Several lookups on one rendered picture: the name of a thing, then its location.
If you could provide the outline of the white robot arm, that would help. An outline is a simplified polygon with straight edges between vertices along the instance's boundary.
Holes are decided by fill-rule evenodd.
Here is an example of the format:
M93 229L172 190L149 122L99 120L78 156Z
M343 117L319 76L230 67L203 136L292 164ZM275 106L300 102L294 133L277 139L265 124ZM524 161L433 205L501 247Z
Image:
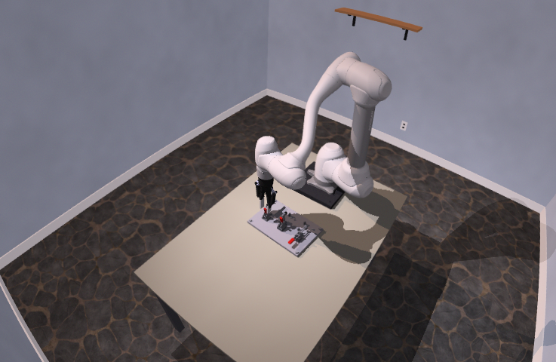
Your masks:
M350 87L355 101L348 157L338 144L326 143L317 155L315 170L307 171L312 176L307 184L329 195L338 186L356 198L365 198L372 192L373 178L366 157L373 117L376 105L391 93L392 83L384 72L362 63L353 52L335 59L312 91L306 104L303 139L295 152L283 155L273 137L258 139L255 160L256 174L260 179L274 178L292 190L301 189L306 184L304 170L315 141L318 110L323 101L343 84Z

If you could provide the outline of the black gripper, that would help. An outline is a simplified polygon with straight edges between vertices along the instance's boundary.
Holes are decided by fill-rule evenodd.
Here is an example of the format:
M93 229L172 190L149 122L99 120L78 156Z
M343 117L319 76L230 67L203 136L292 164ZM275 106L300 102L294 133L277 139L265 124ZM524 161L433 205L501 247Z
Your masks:
M260 209L264 207L264 194L266 193L267 199L267 213L271 211L272 205L275 203L277 191L273 189L274 178L270 180L263 180L258 177L255 182L256 196L260 198Z

